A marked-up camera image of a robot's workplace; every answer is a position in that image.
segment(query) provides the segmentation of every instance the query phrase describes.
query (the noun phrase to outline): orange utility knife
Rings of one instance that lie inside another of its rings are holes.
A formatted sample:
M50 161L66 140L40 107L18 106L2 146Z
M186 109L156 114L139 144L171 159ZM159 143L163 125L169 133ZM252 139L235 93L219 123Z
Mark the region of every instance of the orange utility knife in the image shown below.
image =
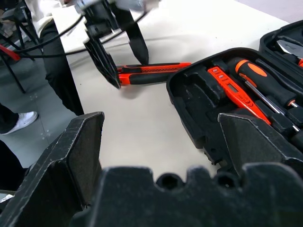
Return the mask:
M262 111L255 105L253 100L246 92L228 75L226 75L219 67L213 67L208 72L218 81L224 89L226 95L240 108L246 108L254 116L264 120L267 124L271 124Z
M125 65L118 66L117 68L121 85L129 85L165 82L172 73L189 65L191 65L191 63L183 62L150 65Z

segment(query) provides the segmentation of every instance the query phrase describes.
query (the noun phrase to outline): black cable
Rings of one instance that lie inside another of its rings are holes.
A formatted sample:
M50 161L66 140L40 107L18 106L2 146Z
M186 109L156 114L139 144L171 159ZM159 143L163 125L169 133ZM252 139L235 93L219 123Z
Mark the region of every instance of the black cable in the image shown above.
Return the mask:
M73 23L71 26L69 26L67 29L65 29L63 32L61 32L60 34L54 36L53 38L41 43L41 44L38 44L38 45L35 45L35 46L32 46L32 47L29 47L29 48L26 48L26 49L23 49L23 50L17 50L15 51L15 53L26 53L26 52L29 52L29 51L32 51L32 50L35 50L35 49L38 49L40 47L43 47L51 42L53 42L54 40L60 38L61 36L65 35L66 33L68 33L69 31L71 31L78 23L80 23L80 21L82 20L84 16L81 15L79 17L79 19Z
M121 34L123 34L130 26L132 26L133 24L136 24L138 22L140 22L146 15L148 14L148 12L143 13L141 16L138 17L138 19L135 20L135 22L130 23L129 25L127 25L123 30L121 30L120 32L114 34L113 36L109 37L108 39L104 40L101 44L106 44L110 41L112 41L113 39L117 38L118 36L120 36ZM72 51L72 52L68 52L68 53L64 53L64 54L49 54L49 55L30 55L30 56L26 56L23 54L20 54L21 58L57 58L57 57L62 57L62 56L68 56L68 55L72 55L72 54L77 54L77 53L82 53L82 52L86 52L87 49L81 49L78 51Z

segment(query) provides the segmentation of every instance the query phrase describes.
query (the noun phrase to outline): white table surface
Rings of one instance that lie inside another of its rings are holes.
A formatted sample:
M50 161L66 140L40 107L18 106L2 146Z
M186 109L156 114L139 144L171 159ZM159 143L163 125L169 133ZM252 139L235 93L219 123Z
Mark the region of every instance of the white table surface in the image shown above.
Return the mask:
M57 9L60 31L79 15L73 7ZM287 23L233 0L163 0L140 23L150 63L196 62L232 47L258 49L262 35ZM61 38L66 52L82 49L83 23ZM105 45L116 65L137 64L126 34ZM148 166L154 178L174 172L183 179L190 166L215 174L197 150L170 103L165 84L128 86L117 90L98 72L87 53L68 56L85 113L103 111L100 161L107 166Z

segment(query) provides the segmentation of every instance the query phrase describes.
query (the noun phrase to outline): tool case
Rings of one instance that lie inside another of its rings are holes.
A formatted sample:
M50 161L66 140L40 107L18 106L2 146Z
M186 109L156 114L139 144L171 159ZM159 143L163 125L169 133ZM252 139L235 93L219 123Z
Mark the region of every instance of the tool case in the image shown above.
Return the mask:
M232 102L208 70L217 66L229 75L271 121L271 126L289 141L289 146L303 143L302 134L296 135L289 121L291 120L300 129L303 128L303 108L300 107L303 105L303 68L297 64L296 56L280 53L275 44L280 35L301 39L303 42L302 31L303 21L287 25L262 37L259 51L249 48L229 49L198 61L172 74L168 79L167 91L184 128L196 148L204 148L212 164L220 164L222 168L219 171L234 172L234 168L218 122L218 115L220 113L253 115L247 109L239 108ZM239 79L235 67L231 66L231 60L237 57L258 65L270 73L284 88L296 93L296 103L299 107L284 108L272 96L266 96L285 111L285 116L270 110L245 86L244 81Z

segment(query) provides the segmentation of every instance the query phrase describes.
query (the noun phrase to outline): floor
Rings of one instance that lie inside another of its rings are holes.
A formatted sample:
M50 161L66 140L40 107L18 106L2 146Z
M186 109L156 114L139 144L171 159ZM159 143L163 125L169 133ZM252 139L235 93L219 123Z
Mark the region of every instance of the floor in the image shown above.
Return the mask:
M300 0L237 1L290 23L302 19L303 1ZM62 105L48 85L41 59L23 59L12 68L27 93L22 94L8 71L0 66L0 102L17 113L37 111L39 118L23 130L0 136L0 140L17 155L23 167L28 167L75 115Z

